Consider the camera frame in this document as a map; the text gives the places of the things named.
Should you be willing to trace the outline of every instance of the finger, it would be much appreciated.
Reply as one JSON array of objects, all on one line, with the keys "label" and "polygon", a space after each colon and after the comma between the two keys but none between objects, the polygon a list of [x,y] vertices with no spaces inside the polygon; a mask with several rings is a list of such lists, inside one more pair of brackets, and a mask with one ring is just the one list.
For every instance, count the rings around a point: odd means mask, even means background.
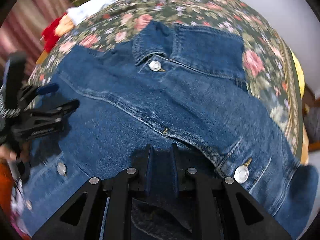
[{"label": "finger", "polygon": [[20,158],[22,159],[23,162],[28,162],[29,161],[29,149],[30,149],[30,142],[25,142],[21,145],[21,153],[20,153]]},{"label": "finger", "polygon": [[0,158],[6,160],[16,160],[17,155],[15,152],[12,152],[6,145],[0,146]]}]

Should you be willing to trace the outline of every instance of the floral bedspread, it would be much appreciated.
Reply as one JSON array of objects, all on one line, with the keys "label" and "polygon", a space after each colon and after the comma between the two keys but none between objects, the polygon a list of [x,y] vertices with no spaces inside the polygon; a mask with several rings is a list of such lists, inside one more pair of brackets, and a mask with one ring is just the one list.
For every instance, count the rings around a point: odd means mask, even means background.
[{"label": "floral bedspread", "polygon": [[128,41],[150,20],[171,26],[208,25],[243,37],[243,67],[249,92],[268,109],[298,158],[302,146],[302,108],[292,53],[257,11],[239,0],[120,0],[65,34],[29,83],[43,85],[75,44],[105,51]]}]

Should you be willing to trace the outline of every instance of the human hand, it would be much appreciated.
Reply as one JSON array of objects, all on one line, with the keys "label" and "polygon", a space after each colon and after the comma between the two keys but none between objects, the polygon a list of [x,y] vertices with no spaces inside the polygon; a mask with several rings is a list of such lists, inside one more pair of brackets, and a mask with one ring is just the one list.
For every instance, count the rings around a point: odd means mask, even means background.
[{"label": "human hand", "polygon": [[[27,162],[29,160],[29,149],[30,142],[24,142],[21,145],[20,158],[23,162]],[[0,146],[0,163],[4,163],[6,161],[15,161],[16,159],[17,154],[12,151],[7,145],[3,144]]]}]

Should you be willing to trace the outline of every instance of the patterned cloth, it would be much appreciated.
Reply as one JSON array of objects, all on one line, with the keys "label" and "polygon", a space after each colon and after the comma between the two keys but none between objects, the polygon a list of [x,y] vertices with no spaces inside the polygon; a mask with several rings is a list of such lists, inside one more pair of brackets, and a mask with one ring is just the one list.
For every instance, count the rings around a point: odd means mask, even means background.
[{"label": "patterned cloth", "polygon": [[75,44],[99,51],[112,49],[115,43],[132,39],[150,20],[167,26],[210,25],[242,36],[249,93],[263,102],[293,154],[301,157],[302,108],[292,53],[266,19],[239,0],[120,0],[64,35],[36,67],[29,83],[48,83]]}]

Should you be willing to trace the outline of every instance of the dark denim fabric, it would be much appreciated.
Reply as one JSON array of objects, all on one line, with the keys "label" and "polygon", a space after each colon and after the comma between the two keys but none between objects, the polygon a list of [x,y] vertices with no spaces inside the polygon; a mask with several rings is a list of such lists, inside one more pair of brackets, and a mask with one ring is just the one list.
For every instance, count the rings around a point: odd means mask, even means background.
[{"label": "dark denim fabric", "polygon": [[[178,142],[185,158],[212,176],[233,177],[249,161],[242,186],[295,239],[308,221],[317,171],[299,165],[266,108],[248,94],[243,49],[242,38],[234,34],[207,26],[171,29],[159,22],[105,53],[75,46],[52,78],[61,94],[50,100],[58,105],[78,98],[80,107],[56,140],[57,157],[44,159],[42,151],[50,149],[34,143],[33,154],[40,152],[36,158],[46,164],[34,167],[25,186],[26,198],[34,203],[23,214],[30,232],[89,177],[109,178],[131,166],[147,143],[156,150],[148,203],[191,229],[188,203],[174,198],[169,176],[168,152]],[[154,60],[161,70],[149,68]],[[53,169],[58,162],[66,164],[66,177]],[[133,220],[149,235],[179,239],[159,232],[154,221],[148,225],[139,211]]]}]

